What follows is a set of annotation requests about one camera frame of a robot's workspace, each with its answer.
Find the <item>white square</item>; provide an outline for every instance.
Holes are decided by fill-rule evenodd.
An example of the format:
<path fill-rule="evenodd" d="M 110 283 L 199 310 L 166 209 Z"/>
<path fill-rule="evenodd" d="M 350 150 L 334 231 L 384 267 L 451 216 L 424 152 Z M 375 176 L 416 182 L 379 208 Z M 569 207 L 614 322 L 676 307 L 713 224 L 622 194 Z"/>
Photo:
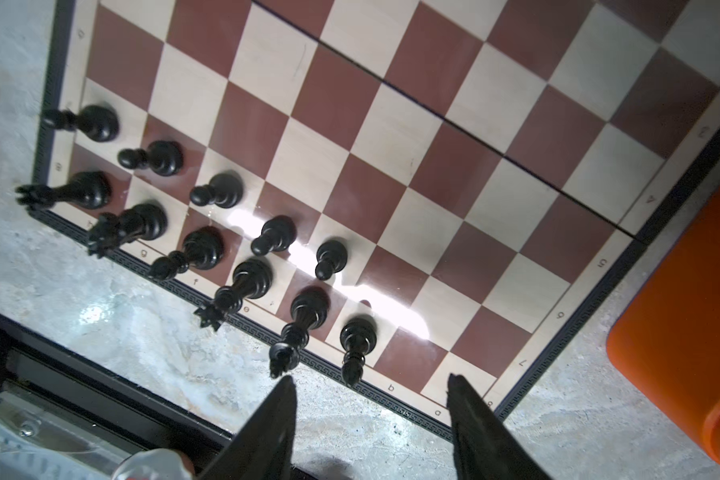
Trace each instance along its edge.
<path fill-rule="evenodd" d="M 121 96 L 112 93 L 90 78 L 85 79 L 82 105 L 101 105 L 111 108 L 117 115 L 120 129 L 112 141 L 93 141 L 78 132 L 75 142 L 94 152 L 99 157 L 118 165 L 117 153 L 124 148 L 138 148 L 144 135 L 146 112 Z"/>
<path fill-rule="evenodd" d="M 378 244 L 431 274 L 460 226 L 461 218 L 407 188 Z"/>
<path fill-rule="evenodd" d="M 545 85 L 486 43 L 445 116 L 492 147 L 507 151 Z"/>
<path fill-rule="evenodd" d="M 529 332 L 547 316 L 569 283 L 517 254 L 483 305 Z"/>
<path fill-rule="evenodd" d="M 720 85 L 720 0 L 688 2 L 662 45 Z"/>
<path fill-rule="evenodd" d="M 424 3 L 485 42 L 507 0 L 424 0 Z"/>
<path fill-rule="evenodd" d="M 251 5 L 230 81 L 290 115 L 316 49 L 317 42 Z"/>
<path fill-rule="evenodd" d="M 334 0 L 320 38 L 384 77 L 418 0 Z"/>
<path fill-rule="evenodd" d="M 237 256 L 235 257 L 235 267 L 253 257 L 250 239 L 243 238 L 242 242 L 240 242 L 240 248 L 237 250 Z M 272 286 L 269 287 L 269 291 L 261 298 L 255 300 L 248 299 L 248 301 L 272 314 L 277 314 L 277 309 L 280 308 L 282 298 L 288 291 L 288 285 L 291 284 L 293 274 L 296 273 L 296 265 L 289 263 L 287 260 L 283 260 L 278 255 L 257 256 L 256 258 L 268 264 L 272 269 Z M 232 268 L 230 277 L 226 281 L 227 285 L 232 284 L 232 274 L 234 274 L 234 272 L 235 269 Z"/>
<path fill-rule="evenodd" d="M 348 155 L 329 139 L 289 118 L 266 180 L 322 211 Z"/>
<path fill-rule="evenodd" d="M 173 252 L 179 244 L 179 236 L 186 219 L 187 206 L 141 178 L 132 177 L 128 197 L 125 200 L 125 208 L 128 209 L 143 203 L 157 204 L 162 207 L 168 218 L 168 227 L 163 235 L 154 240 L 139 241 L 151 246 L 163 255 Z"/>
<path fill-rule="evenodd" d="M 384 349 L 387 348 L 389 341 L 392 340 L 392 336 L 394 335 L 394 332 L 397 331 L 398 326 L 362 303 L 355 302 L 353 300 L 347 300 L 345 302 L 344 308 L 342 308 L 342 311 L 339 312 L 338 317 L 336 318 L 336 323 L 333 324 L 331 331 L 328 332 L 326 343 L 333 345 L 343 352 L 344 347 L 342 347 L 339 336 L 342 333 L 344 325 L 356 316 L 364 316 L 366 319 L 373 319 L 373 322 L 376 325 L 376 347 L 372 352 L 365 356 L 365 365 L 373 367 L 378 358 L 382 355 Z"/>
<path fill-rule="evenodd" d="M 442 123 L 382 84 L 355 139 L 352 153 L 408 185 Z"/>
<path fill-rule="evenodd" d="M 101 5 L 163 41 L 175 3 L 176 0 L 101 0 Z"/>
<path fill-rule="evenodd" d="M 344 225 L 327 215 L 320 215 L 315 230 L 312 232 L 312 238 L 309 239 L 307 248 L 312 252 L 315 258 L 317 249 L 327 240 L 340 240 L 347 247 L 347 265 L 344 270 L 338 272 L 332 277 L 334 288 L 340 286 L 354 286 L 357 283 L 360 274 L 365 269 L 365 264 L 373 254 L 376 244 L 358 234 L 354 230 L 350 230 Z"/>
<path fill-rule="evenodd" d="M 479 309 L 480 303 L 432 276 L 411 305 L 427 323 L 429 340 L 446 350 L 456 343 Z"/>
<path fill-rule="evenodd" d="M 480 396 L 484 395 L 496 381 L 496 377 L 485 370 L 480 370 L 467 360 L 448 352 L 422 389 L 422 395 L 445 406 L 448 401 L 448 378 L 451 373 L 464 376 Z"/>
<path fill-rule="evenodd" d="M 466 221 L 519 252 L 557 198 L 557 191 L 501 159 Z"/>
<path fill-rule="evenodd" d="M 165 44 L 150 113 L 208 145 L 226 84 L 226 78 L 217 72 Z"/>
<path fill-rule="evenodd" d="M 240 167 L 230 159 L 223 157 L 214 150 L 207 148 L 202 159 L 200 172 L 197 174 L 195 185 L 205 185 L 216 174 L 233 174 L 242 183 L 242 198 L 232 208 L 219 208 L 215 205 L 197 206 L 190 204 L 190 208 L 208 216 L 213 221 L 223 225 L 233 232 L 249 238 L 256 238 L 261 233 L 263 222 L 255 218 L 253 211 L 256 202 L 264 187 L 264 179 Z"/>
<path fill-rule="evenodd" d="M 631 24 L 595 4 L 550 83 L 610 120 L 658 47 Z"/>
<path fill-rule="evenodd" d="M 606 124 L 563 191 L 619 223 L 663 162 L 640 142 Z"/>

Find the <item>orange plastic object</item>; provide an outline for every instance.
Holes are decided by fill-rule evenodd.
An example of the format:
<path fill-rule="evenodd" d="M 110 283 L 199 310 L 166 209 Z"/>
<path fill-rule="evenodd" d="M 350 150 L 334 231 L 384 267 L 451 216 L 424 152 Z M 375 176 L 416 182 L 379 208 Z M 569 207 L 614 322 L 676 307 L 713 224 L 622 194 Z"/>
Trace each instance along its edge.
<path fill-rule="evenodd" d="M 607 350 L 720 464 L 720 188 L 615 324 Z"/>

